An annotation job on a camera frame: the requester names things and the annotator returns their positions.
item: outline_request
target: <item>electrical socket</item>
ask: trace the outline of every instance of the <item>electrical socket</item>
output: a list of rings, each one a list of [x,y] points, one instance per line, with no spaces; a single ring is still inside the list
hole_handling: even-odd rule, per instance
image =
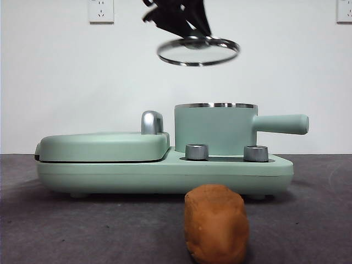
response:
[[[337,23],[352,23],[352,0],[337,0]]]
[[[114,23],[114,0],[88,0],[90,23]]]

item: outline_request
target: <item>saucepan handle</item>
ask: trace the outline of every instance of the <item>saucepan handle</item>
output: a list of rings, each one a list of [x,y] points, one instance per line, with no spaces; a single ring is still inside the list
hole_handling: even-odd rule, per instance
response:
[[[254,129],[263,132],[304,135],[309,130],[309,118],[304,114],[255,117]]]

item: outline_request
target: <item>dark table surface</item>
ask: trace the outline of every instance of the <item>dark table surface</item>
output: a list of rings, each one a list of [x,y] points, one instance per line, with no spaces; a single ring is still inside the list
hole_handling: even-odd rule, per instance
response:
[[[352,263],[352,155],[281,155],[288,191],[246,197],[245,263]],[[91,195],[47,190],[32,155],[1,155],[1,264],[193,263],[184,195]]]

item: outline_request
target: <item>bread loaf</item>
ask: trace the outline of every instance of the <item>bread loaf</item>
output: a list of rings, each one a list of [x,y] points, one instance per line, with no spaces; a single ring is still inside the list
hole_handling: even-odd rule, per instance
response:
[[[187,248],[199,264],[242,263],[249,223],[242,197],[224,185],[207,184],[185,195]]]

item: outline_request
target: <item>chrome handle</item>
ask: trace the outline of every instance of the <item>chrome handle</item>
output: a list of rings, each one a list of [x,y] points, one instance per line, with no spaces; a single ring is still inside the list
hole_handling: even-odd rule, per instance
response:
[[[156,111],[145,111],[142,114],[142,135],[156,135],[164,131],[163,116]]]

